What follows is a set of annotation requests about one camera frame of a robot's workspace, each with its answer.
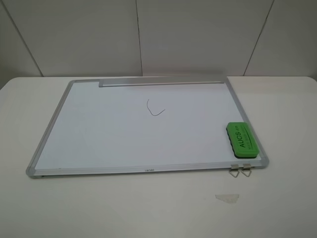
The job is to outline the green whiteboard eraser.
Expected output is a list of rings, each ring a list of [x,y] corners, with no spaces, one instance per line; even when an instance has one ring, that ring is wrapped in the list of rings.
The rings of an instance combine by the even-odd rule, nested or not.
[[[260,150],[246,122],[229,122],[226,131],[236,158],[254,159],[258,156]]]

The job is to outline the right metal hanging clip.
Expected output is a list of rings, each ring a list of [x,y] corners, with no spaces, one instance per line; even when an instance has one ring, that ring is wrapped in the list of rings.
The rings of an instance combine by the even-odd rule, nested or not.
[[[241,173],[242,173],[245,177],[249,178],[249,177],[251,176],[252,171],[253,171],[254,168],[255,168],[255,167],[252,166],[251,164],[243,164],[243,166],[241,167]]]

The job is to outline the left metal hanging clip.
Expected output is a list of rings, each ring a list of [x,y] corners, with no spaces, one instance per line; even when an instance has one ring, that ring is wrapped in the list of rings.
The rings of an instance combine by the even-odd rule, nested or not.
[[[240,167],[238,164],[235,164],[235,165],[231,165],[231,168],[229,169],[229,173],[234,177],[234,178],[237,178],[240,174],[240,171],[239,171]]]

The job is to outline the metal hanging clip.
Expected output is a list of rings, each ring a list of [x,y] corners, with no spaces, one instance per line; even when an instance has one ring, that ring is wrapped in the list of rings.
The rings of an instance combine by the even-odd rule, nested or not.
[[[235,164],[235,165],[231,165],[231,168],[229,169],[229,173],[234,177],[234,178],[237,178],[240,174],[240,171],[239,171],[240,167],[238,164]]]
[[[255,167],[252,166],[251,164],[243,164],[243,166],[241,167],[241,173],[242,173],[245,177],[249,178],[249,177],[251,176],[252,171],[253,171],[254,168],[255,168]]]

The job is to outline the clear tape piece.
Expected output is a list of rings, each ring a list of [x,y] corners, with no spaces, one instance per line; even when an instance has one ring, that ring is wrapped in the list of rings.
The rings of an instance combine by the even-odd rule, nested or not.
[[[240,195],[239,194],[216,194],[215,198],[223,201],[227,204],[235,204],[237,203]]]

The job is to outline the white aluminium-framed whiteboard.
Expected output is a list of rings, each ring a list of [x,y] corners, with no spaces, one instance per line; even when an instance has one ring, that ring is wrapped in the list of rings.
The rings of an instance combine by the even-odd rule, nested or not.
[[[260,150],[234,156],[226,126],[246,122]],[[71,80],[26,169],[31,178],[268,166],[225,76]]]

